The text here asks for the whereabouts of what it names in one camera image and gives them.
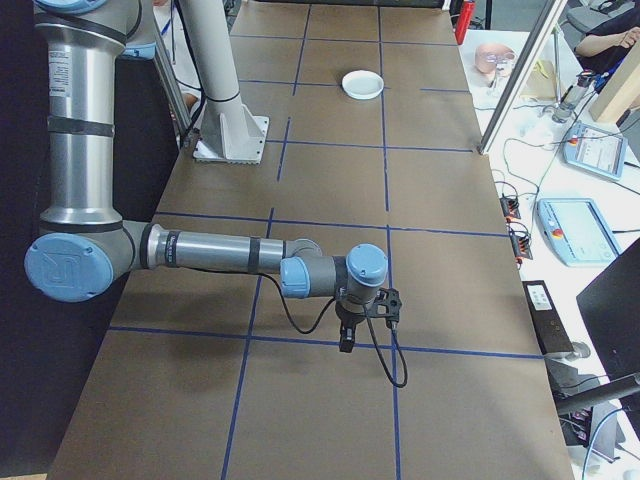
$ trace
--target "white dish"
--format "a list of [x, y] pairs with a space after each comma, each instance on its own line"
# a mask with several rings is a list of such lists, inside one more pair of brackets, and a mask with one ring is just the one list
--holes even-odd
[[342, 78], [342, 88], [351, 98], [369, 100], [380, 95], [384, 88], [384, 80], [377, 73], [355, 70]]

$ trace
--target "red bottle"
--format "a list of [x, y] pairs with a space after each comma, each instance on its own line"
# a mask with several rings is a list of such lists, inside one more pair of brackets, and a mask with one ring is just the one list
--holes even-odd
[[476, 2], [474, 0], [465, 0], [460, 9], [460, 16], [458, 17], [458, 23], [456, 23], [456, 41], [458, 45], [462, 45], [464, 42], [464, 36], [467, 34], [469, 23], [471, 23], [471, 16], [476, 8]]

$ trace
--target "white label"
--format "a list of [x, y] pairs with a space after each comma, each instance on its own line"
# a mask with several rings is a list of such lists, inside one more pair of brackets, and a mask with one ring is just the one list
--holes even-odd
[[69, 52], [49, 52], [49, 95], [71, 96], [71, 54]]
[[551, 302], [542, 285], [527, 285], [531, 302], [536, 310], [552, 310]]

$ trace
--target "brown cardboard table surface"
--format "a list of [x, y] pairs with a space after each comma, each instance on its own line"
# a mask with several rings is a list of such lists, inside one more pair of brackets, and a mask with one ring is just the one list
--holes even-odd
[[[298, 335], [266, 281], [135, 272], [49, 478], [572, 478], [448, 12], [248, 2], [232, 46], [263, 160], [179, 158], [155, 220], [380, 246], [409, 384], [365, 327], [339, 353], [332, 311]], [[383, 94], [347, 97], [356, 69]]]

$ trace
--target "black band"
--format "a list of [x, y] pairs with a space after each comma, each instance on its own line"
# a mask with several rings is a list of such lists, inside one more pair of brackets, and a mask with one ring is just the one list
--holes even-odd
[[60, 233], [104, 233], [122, 228], [122, 222], [100, 223], [97, 225], [81, 225], [76, 223], [52, 223], [40, 220], [40, 229]]
[[34, 19], [36, 28], [38, 28], [40, 24], [47, 23], [53, 25], [63, 25], [65, 27], [78, 28], [80, 30], [84, 30], [85, 32], [97, 33], [98, 35], [102, 35], [115, 40], [116, 42], [121, 43], [123, 46], [127, 43], [127, 36], [124, 33], [119, 32], [118, 30], [114, 30], [113, 28], [105, 27], [104, 25], [100, 25], [99, 23], [84, 20], [82, 18], [76, 18], [69, 15], [37, 13], [34, 16]]
[[144, 230], [142, 230], [142, 237], [140, 238], [140, 266], [145, 270], [149, 268], [149, 237], [154, 225], [155, 223], [147, 223]]
[[247, 262], [247, 273], [255, 275], [260, 266], [260, 237], [249, 239], [249, 261]]
[[167, 243], [164, 245], [164, 261], [167, 267], [178, 268], [176, 249], [178, 247], [178, 237], [180, 230], [171, 230], [167, 234]]
[[333, 257], [333, 264], [336, 267], [336, 292], [347, 289], [347, 259], [346, 257]]
[[76, 120], [75, 118], [56, 117], [49, 115], [47, 129], [50, 133], [68, 133], [70, 135], [95, 135], [113, 138], [115, 128], [113, 124]]
[[224, 100], [216, 100], [215, 98], [211, 98], [209, 96], [207, 96], [207, 100], [211, 100], [212, 102], [216, 102], [216, 103], [224, 103], [224, 102], [230, 102], [231, 100], [235, 100], [236, 98], [238, 98], [239, 95], [240, 95], [240, 90], [238, 90], [238, 93], [236, 93], [233, 97], [225, 98]]

